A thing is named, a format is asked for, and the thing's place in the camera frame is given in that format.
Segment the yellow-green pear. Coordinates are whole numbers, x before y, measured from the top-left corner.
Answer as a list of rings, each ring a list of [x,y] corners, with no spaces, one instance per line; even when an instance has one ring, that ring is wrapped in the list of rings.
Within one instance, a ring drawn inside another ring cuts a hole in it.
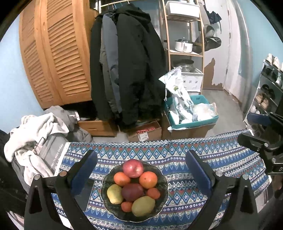
[[[143,217],[152,213],[154,206],[154,199],[149,196],[142,196],[133,202],[131,211],[134,216]]]

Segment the wooden drawer box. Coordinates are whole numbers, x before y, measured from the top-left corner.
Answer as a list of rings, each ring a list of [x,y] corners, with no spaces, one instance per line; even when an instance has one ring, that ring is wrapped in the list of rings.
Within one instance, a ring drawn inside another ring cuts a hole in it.
[[[78,126],[94,137],[115,137],[119,130],[111,121],[103,120],[79,121]]]

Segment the white storage box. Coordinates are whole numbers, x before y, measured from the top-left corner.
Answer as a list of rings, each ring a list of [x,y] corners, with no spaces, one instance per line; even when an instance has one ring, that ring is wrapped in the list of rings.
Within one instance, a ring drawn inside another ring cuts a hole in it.
[[[201,92],[204,74],[197,68],[192,72],[182,72],[184,87],[188,92]]]

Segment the white cooking pot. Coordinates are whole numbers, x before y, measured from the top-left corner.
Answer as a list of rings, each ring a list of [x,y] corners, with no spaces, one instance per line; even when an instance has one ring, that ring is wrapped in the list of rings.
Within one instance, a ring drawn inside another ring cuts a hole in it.
[[[191,53],[193,49],[193,43],[188,40],[179,39],[175,41],[175,50],[183,53]]]

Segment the white printed plastic bag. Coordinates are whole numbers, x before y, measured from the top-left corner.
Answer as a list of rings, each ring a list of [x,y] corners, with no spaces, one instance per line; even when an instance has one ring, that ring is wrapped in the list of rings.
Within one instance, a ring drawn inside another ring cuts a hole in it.
[[[167,100],[167,91],[172,95],[173,110],[179,117],[177,124],[187,124],[193,122],[194,103],[186,91],[183,78],[182,67],[176,67],[159,78],[159,81],[165,85],[165,98]]]

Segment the grey shoe rack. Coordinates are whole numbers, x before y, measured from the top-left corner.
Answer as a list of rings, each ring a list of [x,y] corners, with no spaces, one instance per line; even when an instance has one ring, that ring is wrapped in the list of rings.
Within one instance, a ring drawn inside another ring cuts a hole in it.
[[[247,114],[269,115],[276,112],[282,99],[282,63],[268,54],[263,61],[259,83]]]

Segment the orange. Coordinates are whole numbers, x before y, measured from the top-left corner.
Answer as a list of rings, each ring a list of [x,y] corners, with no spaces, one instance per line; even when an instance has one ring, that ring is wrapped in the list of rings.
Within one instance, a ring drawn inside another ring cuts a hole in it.
[[[139,177],[139,184],[145,189],[154,188],[157,182],[158,182],[157,175],[151,171],[144,172]]]
[[[114,182],[120,187],[124,187],[125,185],[131,182],[131,179],[123,172],[117,172],[114,177]]]

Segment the wooden louvered wardrobe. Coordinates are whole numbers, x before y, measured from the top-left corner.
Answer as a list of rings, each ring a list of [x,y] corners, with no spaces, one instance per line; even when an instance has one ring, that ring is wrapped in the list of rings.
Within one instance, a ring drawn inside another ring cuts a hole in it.
[[[89,1],[31,1],[21,12],[24,69],[41,108],[91,100]]]

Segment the small orange tangerine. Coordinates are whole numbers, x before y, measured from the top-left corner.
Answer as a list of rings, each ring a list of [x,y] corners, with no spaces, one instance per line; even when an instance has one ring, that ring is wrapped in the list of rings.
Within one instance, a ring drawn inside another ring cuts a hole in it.
[[[160,198],[161,194],[160,194],[159,190],[154,187],[154,188],[148,189],[147,192],[146,192],[146,195],[151,197],[154,200],[157,200],[157,199]]]

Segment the small tangerine front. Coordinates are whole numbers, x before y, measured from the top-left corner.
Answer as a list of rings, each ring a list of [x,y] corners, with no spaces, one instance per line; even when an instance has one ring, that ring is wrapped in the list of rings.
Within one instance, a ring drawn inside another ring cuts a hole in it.
[[[131,212],[131,208],[132,208],[132,202],[129,202],[129,201],[124,201],[121,203],[121,209],[123,212],[125,213],[129,213]]]

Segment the dark glass fruit bowl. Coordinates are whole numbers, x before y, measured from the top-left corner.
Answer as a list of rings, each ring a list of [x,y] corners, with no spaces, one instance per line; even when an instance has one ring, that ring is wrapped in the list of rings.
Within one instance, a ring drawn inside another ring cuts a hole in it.
[[[101,198],[115,218],[139,223],[160,213],[168,198],[168,182],[156,166],[128,160],[105,176]]]

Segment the brown cardboard box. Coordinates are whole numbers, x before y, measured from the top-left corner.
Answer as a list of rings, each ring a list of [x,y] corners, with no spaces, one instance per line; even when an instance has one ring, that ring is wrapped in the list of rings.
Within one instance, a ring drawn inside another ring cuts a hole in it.
[[[171,130],[169,119],[165,112],[162,113],[162,136],[161,140],[172,140],[172,139],[189,139],[197,137],[205,137],[209,130],[213,129],[215,124],[200,126],[196,128],[188,128],[183,130]]]

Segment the black hanging coat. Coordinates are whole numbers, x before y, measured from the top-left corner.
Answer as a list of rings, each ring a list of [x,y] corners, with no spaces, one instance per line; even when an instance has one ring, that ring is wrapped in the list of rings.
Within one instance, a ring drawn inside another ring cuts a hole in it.
[[[111,10],[117,28],[119,91],[122,112],[112,112],[106,99],[100,63],[101,27],[99,14],[91,28],[90,77],[91,98],[100,120],[117,116],[122,124],[158,118],[164,99],[164,85],[159,78],[166,74],[166,57],[151,17],[134,4]]]

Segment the large red apple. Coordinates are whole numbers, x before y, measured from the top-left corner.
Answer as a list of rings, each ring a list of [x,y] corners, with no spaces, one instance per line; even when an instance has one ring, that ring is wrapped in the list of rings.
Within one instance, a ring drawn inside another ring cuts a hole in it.
[[[144,167],[142,165],[142,162],[139,160],[128,160],[125,163],[123,163],[123,172],[129,177],[129,178],[138,178],[143,174]]]

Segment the clear plastic bag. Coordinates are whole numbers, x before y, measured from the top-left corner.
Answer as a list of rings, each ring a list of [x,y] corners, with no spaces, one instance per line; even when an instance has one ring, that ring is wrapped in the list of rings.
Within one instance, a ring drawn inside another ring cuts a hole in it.
[[[205,121],[218,115],[216,103],[199,103],[193,107],[193,121]]]

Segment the teal cardboard box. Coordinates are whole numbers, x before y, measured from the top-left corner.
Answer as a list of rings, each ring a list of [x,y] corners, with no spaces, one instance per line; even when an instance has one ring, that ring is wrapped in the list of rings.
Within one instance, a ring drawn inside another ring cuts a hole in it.
[[[219,115],[215,103],[210,103],[203,95],[192,95],[192,107],[182,105],[177,98],[165,101],[164,111],[169,120],[170,130],[183,130],[215,124]]]

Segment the small cardboard box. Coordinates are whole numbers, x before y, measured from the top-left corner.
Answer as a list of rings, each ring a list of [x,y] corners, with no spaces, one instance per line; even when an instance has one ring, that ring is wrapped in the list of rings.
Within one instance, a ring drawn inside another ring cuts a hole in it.
[[[160,140],[162,128],[157,121],[152,121],[127,132],[129,142],[144,142]]]

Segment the patterned blue tablecloth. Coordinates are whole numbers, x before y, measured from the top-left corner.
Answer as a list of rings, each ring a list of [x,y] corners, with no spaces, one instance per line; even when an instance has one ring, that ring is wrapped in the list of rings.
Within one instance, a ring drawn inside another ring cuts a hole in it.
[[[214,171],[225,176],[247,175],[255,196],[270,184],[259,154],[237,142],[238,131],[212,137],[129,143],[68,142],[63,147],[55,171],[68,171],[88,150],[98,162],[90,179],[84,214],[97,229],[186,229],[201,211],[207,197],[201,193],[185,163],[185,154],[194,150]],[[141,223],[121,221],[104,207],[100,194],[104,177],[117,165],[137,159],[156,166],[168,182],[169,195],[161,212]]]

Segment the grey hanging jacket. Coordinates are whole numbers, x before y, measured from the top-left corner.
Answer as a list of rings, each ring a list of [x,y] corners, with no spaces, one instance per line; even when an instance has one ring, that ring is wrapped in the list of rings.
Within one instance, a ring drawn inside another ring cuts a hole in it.
[[[100,63],[102,64],[107,102],[113,113],[120,114],[122,106],[119,91],[117,28],[113,18],[114,14],[108,12],[102,19]]]

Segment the pile of grey clothes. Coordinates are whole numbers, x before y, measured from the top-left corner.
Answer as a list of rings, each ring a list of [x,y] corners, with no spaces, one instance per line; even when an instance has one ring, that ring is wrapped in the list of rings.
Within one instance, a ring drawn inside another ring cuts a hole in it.
[[[79,119],[76,111],[56,105],[41,116],[23,116],[20,126],[10,131],[4,155],[26,191],[35,175],[54,176],[67,142],[93,141],[91,134],[78,126]]]

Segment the wooden shelf rack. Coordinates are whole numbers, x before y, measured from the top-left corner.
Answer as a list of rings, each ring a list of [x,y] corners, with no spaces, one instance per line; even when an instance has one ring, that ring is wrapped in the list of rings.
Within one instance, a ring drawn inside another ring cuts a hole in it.
[[[204,24],[198,1],[159,1],[162,41],[168,69],[183,66],[191,95],[201,94],[204,77]]]

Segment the yellow pear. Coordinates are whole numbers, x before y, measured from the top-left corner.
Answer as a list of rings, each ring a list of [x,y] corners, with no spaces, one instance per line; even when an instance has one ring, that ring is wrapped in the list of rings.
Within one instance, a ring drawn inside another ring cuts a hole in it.
[[[121,194],[121,191],[122,187],[117,184],[113,184],[107,189],[106,194],[111,204],[118,205],[123,202],[124,198]]]

